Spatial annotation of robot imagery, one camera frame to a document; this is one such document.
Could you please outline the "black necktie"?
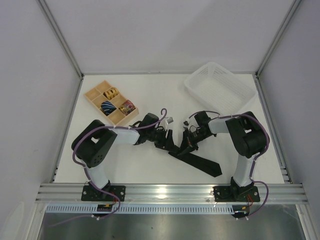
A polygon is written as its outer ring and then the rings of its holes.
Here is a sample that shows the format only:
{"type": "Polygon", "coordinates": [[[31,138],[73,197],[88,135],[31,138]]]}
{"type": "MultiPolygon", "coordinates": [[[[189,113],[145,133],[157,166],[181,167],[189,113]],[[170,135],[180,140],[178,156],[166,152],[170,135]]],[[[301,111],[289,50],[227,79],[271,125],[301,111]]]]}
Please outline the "black necktie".
{"type": "Polygon", "coordinates": [[[209,159],[205,159],[192,153],[178,155],[176,152],[169,151],[168,154],[214,178],[223,174],[220,164],[209,159]]]}

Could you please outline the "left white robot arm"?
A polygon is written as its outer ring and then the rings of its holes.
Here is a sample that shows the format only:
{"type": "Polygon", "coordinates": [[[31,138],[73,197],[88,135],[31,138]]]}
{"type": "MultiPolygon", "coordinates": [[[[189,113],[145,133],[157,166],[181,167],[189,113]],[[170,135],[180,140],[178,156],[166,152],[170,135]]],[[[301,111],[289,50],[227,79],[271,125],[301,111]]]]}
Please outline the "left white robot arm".
{"type": "Polygon", "coordinates": [[[174,120],[166,116],[165,109],[161,112],[161,117],[148,113],[143,120],[129,126],[111,126],[105,125],[98,119],[93,120],[72,142],[72,160],[84,169],[88,183],[93,189],[110,191],[110,179],[105,173],[102,162],[112,146],[137,146],[149,141],[158,149],[176,151],[173,131],[168,128],[174,120]]]}

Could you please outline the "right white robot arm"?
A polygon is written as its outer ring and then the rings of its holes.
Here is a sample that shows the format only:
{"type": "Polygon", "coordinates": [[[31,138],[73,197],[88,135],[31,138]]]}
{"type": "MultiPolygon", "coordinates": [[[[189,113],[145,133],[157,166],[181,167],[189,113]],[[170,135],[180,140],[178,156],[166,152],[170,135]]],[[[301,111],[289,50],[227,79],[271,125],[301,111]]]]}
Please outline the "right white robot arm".
{"type": "Polygon", "coordinates": [[[251,111],[210,118],[203,110],[192,116],[198,128],[195,131],[185,128],[177,155],[188,157],[191,152],[199,149],[199,142],[217,134],[229,134],[238,153],[236,170],[230,185],[225,189],[215,189],[214,195],[218,201],[227,199],[235,202],[254,197],[258,191],[252,179],[256,161],[268,150],[270,144],[269,135],[262,124],[251,111]]]}

